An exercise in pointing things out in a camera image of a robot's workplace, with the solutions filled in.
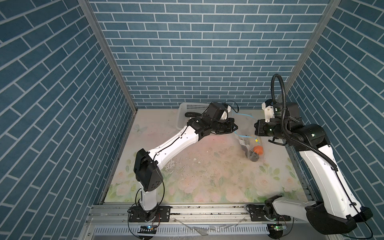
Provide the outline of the clear zip top bag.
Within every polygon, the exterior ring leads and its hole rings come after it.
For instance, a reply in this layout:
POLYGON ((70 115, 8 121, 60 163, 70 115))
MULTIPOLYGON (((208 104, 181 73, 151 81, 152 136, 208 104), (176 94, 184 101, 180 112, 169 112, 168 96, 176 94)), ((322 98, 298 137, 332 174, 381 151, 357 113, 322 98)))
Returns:
MULTIPOLYGON (((257 119, 254 115, 247 113, 232 113, 232 117, 235 119, 235 124, 238 126, 238 129, 235 131, 235 137, 247 158, 248 151, 253 151, 255 146, 263 147, 262 138, 255 134, 254 124, 257 122, 257 119)), ((257 162, 262 162, 264 158, 265 153, 260 156, 260 159, 257 162)))

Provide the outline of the small orange tangerine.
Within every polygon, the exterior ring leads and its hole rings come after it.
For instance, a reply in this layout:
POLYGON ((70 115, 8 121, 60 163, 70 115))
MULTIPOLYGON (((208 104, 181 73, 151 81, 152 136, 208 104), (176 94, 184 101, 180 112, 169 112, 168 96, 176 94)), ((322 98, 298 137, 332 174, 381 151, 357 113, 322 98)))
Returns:
POLYGON ((262 146, 255 146, 253 148, 253 152, 259 156, 262 156, 264 154, 264 148, 262 146))

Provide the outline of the black avocado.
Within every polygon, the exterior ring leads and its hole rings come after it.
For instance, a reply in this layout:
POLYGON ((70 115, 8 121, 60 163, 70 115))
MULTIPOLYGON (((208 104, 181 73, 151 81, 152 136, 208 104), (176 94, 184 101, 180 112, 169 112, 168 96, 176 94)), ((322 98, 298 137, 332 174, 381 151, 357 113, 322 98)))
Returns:
POLYGON ((260 155, 250 150, 247 153, 247 158, 252 162, 257 162, 260 159, 260 155))

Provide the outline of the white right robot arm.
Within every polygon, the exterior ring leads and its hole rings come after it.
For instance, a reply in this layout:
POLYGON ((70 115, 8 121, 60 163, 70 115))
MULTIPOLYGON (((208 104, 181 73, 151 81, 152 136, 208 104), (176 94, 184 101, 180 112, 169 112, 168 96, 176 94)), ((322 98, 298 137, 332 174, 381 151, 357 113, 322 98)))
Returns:
POLYGON ((265 200, 264 211, 269 219, 289 216, 307 221, 323 235, 348 234, 358 223, 373 217, 370 208, 364 207, 348 187, 334 157, 325 130, 317 125, 304 125, 297 103, 286 104, 283 117, 282 103, 267 100, 262 104, 264 119, 255 123, 258 137, 270 137, 294 147, 307 164, 321 193, 320 201, 294 201, 281 195, 265 200))

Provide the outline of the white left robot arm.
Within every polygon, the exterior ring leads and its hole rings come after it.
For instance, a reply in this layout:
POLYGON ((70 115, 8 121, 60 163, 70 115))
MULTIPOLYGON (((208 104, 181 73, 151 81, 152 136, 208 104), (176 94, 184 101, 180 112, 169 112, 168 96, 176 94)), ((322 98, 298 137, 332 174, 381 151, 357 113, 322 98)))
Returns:
POLYGON ((210 134, 231 134, 238 129, 234 118, 226 120, 198 116, 189 119, 187 125, 175 136, 160 146, 137 152, 134 173, 140 183, 141 199, 136 209, 145 222, 156 218, 160 204, 157 202, 157 188, 164 183, 161 170, 177 154, 210 134))

